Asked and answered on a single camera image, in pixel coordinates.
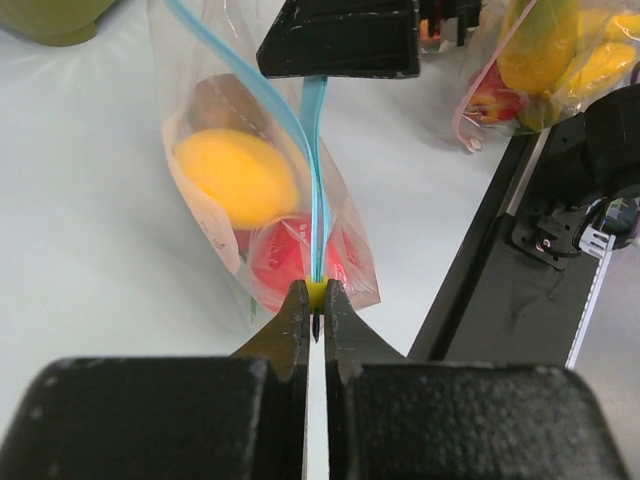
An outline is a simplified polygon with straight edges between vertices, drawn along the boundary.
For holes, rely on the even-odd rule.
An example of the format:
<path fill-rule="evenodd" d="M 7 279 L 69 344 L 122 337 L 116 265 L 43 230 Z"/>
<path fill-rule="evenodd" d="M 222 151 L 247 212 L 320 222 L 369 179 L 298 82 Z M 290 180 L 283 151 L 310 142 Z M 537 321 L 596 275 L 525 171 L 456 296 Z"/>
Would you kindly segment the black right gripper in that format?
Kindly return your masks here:
<path fill-rule="evenodd" d="M 411 78 L 420 73 L 419 34 L 424 50 L 462 47 L 482 7 L 481 0 L 288 0 L 256 60 L 267 78 Z"/>

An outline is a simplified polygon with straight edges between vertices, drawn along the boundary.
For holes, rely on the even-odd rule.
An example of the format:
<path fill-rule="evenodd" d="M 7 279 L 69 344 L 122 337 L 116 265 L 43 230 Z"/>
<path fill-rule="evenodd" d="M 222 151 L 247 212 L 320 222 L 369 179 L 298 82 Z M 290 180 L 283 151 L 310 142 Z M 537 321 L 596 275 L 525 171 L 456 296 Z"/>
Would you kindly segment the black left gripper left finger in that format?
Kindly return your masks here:
<path fill-rule="evenodd" d="M 2 444 L 2 477 L 302 478 L 309 321 L 299 280 L 231 355 L 49 364 Z"/>

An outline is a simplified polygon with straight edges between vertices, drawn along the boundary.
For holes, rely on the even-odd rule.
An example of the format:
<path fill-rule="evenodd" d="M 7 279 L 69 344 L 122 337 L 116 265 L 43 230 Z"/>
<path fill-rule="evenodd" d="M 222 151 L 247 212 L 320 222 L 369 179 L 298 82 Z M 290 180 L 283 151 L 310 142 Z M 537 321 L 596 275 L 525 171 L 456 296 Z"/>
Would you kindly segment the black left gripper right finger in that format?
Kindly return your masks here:
<path fill-rule="evenodd" d="M 588 385 L 549 365 L 419 363 L 324 296 L 333 479 L 624 479 Z"/>

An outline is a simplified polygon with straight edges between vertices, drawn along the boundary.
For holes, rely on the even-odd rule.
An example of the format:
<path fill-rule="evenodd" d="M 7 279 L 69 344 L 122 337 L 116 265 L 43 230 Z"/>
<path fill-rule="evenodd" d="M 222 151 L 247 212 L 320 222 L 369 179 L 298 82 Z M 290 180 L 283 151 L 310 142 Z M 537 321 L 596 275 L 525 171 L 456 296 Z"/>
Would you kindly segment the brown kiwi from bag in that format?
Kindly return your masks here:
<path fill-rule="evenodd" d="M 228 128 L 258 135 L 266 128 L 267 117 L 238 77 L 225 73 L 196 84 L 188 121 L 194 131 Z"/>

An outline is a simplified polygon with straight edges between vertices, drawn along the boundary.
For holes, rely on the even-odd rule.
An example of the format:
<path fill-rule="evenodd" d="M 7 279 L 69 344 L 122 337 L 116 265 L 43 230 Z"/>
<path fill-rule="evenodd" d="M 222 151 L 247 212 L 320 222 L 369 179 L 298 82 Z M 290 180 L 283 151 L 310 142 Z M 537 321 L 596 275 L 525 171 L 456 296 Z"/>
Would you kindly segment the blue zip top bag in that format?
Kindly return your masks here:
<path fill-rule="evenodd" d="M 362 266 L 351 287 L 340 281 L 358 309 L 379 302 L 373 254 L 350 192 L 324 145 L 319 124 L 328 83 L 322 77 L 269 79 L 256 54 L 276 1 L 152 1 L 148 5 L 151 44 L 158 81 L 162 140 L 169 172 L 196 223 L 222 264 L 244 289 L 246 311 L 262 323 L 273 311 L 256 299 L 248 265 L 251 241 L 278 220 L 311 217 L 310 274 L 300 281 L 317 286 L 330 279 L 328 241 L 336 226 L 348 230 Z M 266 128 L 258 137 L 283 154 L 295 175 L 299 203 L 295 212 L 250 230 L 231 226 L 225 211 L 183 174 L 175 148 L 194 131 L 188 110 L 198 82 L 232 73 L 261 105 Z"/>

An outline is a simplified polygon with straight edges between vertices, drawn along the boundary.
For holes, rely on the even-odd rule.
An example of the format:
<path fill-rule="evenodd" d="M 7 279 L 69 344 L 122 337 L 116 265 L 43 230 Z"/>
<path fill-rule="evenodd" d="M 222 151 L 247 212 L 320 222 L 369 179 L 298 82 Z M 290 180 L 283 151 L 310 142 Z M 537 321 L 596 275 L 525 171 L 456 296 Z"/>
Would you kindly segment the yellow lemon from bag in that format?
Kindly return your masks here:
<path fill-rule="evenodd" d="M 183 174 L 250 230 L 296 211 L 299 192 L 287 158 L 266 141 L 230 129 L 201 130 L 174 150 Z"/>

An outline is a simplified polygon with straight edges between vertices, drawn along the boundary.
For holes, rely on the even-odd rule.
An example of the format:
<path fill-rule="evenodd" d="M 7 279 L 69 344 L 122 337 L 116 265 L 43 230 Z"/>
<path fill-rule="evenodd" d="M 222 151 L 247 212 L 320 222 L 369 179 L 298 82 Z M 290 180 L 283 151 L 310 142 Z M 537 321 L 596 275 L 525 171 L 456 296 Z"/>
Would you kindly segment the red apple from bag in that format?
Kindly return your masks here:
<path fill-rule="evenodd" d="M 310 233 L 311 217 L 296 214 L 269 225 L 251 241 L 250 279 L 257 301 L 266 309 L 278 311 L 290 284 L 310 274 Z M 361 255 L 342 226 L 331 232 L 327 262 L 325 275 L 351 287 L 362 266 Z"/>

